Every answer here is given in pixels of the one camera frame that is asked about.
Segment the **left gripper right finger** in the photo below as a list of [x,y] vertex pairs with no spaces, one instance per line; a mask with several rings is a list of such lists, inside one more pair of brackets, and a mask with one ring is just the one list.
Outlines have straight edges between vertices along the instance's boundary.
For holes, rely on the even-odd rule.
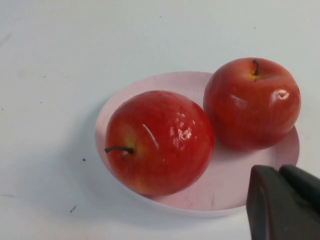
[[279,173],[314,212],[320,214],[320,179],[307,171],[293,166],[282,165]]

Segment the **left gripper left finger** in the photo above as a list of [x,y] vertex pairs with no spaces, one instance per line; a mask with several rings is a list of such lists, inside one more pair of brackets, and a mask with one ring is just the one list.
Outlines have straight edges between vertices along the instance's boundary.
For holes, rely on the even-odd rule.
[[246,212],[253,240],[320,238],[320,214],[273,167],[251,168]]

